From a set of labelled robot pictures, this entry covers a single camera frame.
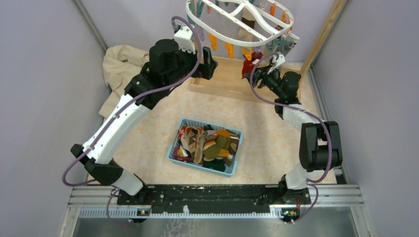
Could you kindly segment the red santa sock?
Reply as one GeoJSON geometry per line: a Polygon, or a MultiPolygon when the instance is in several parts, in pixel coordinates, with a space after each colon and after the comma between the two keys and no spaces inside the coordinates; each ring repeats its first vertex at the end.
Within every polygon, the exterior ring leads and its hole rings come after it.
{"type": "Polygon", "coordinates": [[[242,66],[242,79],[245,78],[245,74],[251,73],[253,67],[263,57],[263,53],[260,51],[253,52],[251,54],[251,59],[245,59],[242,66]]]}

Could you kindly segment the green orange toe sock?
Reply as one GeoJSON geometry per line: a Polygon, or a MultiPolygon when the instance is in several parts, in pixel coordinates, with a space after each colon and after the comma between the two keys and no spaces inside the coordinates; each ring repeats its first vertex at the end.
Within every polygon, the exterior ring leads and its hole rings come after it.
{"type": "Polygon", "coordinates": [[[226,129],[209,131],[203,147],[204,161],[229,157],[230,133],[226,129]]]}

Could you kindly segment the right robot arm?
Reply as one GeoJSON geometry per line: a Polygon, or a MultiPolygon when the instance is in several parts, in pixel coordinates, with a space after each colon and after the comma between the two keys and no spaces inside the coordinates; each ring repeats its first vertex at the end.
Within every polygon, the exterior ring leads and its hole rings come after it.
{"type": "Polygon", "coordinates": [[[253,88],[266,86],[276,96],[275,112],[280,118],[300,132],[299,163],[281,179],[278,197],[283,203],[292,203],[299,192],[307,187],[307,181],[323,175],[326,170],[341,166],[343,155],[339,125],[335,121],[323,121],[311,116],[297,97],[301,75],[290,71],[280,75],[275,69],[256,68],[254,74],[245,73],[253,88]]]}

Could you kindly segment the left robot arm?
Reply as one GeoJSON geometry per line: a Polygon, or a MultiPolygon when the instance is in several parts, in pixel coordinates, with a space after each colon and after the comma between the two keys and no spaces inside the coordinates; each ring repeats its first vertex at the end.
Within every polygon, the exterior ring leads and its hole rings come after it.
{"type": "Polygon", "coordinates": [[[148,198],[146,184],[118,165],[113,158],[133,127],[186,79],[211,79],[218,63],[211,49],[182,50],[174,39],[161,39],[150,48],[148,61],[128,82],[115,109],[86,142],[74,144],[72,155],[95,181],[128,194],[136,204],[148,198]]]}

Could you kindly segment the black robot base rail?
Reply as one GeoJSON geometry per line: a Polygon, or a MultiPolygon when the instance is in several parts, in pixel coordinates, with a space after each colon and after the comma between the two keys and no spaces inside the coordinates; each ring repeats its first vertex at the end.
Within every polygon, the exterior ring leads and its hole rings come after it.
{"type": "Polygon", "coordinates": [[[192,214],[267,213],[270,205],[310,204],[307,188],[288,190],[275,185],[149,185],[134,196],[118,194],[118,205],[149,205],[153,214],[181,213],[186,206],[192,214]]]}

